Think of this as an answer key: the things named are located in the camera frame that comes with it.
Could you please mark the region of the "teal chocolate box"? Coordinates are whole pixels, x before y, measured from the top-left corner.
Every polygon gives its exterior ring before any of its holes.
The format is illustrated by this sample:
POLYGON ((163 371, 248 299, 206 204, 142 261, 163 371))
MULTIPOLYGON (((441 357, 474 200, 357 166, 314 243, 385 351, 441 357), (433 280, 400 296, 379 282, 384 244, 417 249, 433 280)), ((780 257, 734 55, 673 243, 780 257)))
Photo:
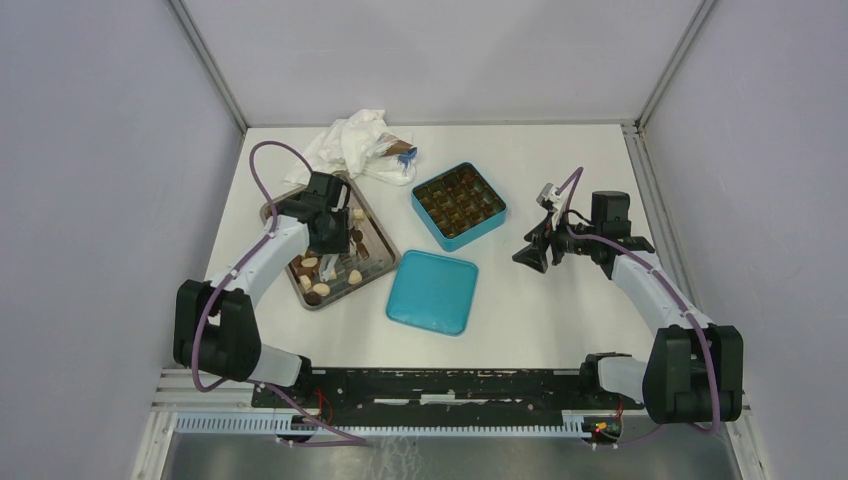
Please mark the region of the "teal chocolate box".
POLYGON ((507 205, 470 162, 415 186, 414 211, 442 250, 456 251, 501 226, 507 205))

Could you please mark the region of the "stainless steel tray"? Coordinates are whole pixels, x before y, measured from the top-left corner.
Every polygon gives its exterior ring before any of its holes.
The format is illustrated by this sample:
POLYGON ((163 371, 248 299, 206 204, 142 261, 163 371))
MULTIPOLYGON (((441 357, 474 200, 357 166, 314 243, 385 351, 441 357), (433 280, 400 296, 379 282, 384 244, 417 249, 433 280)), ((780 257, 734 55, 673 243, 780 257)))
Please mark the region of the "stainless steel tray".
POLYGON ((268 220, 273 212, 292 217, 306 225, 307 248, 286 266, 300 304, 309 311, 323 309, 366 284, 393 271, 400 254, 388 233, 378 221, 355 182, 345 173, 317 173, 308 184, 274 199, 260 209, 260 218, 268 220), (350 243, 346 253, 339 254, 337 278, 322 282, 318 270, 321 257, 311 251, 311 220, 322 211, 350 210, 350 243), (365 212, 366 218, 355 221, 354 209, 365 212), (357 285, 347 282, 351 270, 359 270, 363 281, 357 285))

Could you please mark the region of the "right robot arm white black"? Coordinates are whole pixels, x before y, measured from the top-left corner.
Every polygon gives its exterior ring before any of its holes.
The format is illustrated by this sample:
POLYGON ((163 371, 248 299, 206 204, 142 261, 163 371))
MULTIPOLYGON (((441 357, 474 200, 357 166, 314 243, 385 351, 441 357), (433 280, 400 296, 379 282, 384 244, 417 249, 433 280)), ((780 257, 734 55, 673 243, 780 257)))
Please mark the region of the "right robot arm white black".
POLYGON ((564 191, 551 184, 537 201, 545 218, 528 232, 513 261, 540 273, 566 255, 589 257, 631 301, 653 335, 647 361, 629 354, 586 357, 580 400, 602 408, 617 394, 642 404, 657 424, 698 423, 712 431, 743 409, 740 332, 715 324, 687 300, 661 268, 655 249, 632 233, 630 197, 596 191, 589 218, 572 223, 564 191))

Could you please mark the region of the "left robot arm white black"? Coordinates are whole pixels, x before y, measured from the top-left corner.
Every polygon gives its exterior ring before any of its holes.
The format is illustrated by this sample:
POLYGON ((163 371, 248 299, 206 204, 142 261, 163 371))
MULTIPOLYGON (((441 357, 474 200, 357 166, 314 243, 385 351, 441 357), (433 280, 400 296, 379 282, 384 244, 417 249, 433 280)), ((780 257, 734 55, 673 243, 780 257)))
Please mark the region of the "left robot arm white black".
POLYGON ((290 407, 306 405, 314 381, 303 356, 264 344, 255 308, 271 284, 299 255, 341 255, 349 250, 351 184, 314 173, 308 184, 277 201, 262 235, 236 263, 204 281, 187 280, 176 295, 173 357, 225 380, 276 385, 290 407))

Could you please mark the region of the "metal serving tongs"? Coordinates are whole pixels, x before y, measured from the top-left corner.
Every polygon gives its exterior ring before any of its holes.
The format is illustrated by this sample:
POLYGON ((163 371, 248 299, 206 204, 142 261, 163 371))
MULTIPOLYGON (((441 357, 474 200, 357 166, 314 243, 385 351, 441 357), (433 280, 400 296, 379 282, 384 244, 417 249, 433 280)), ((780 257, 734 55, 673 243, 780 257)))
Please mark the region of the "metal serving tongs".
POLYGON ((339 254, 323 255, 319 264, 319 278, 322 282, 329 282, 337 278, 336 263, 339 259, 339 254))

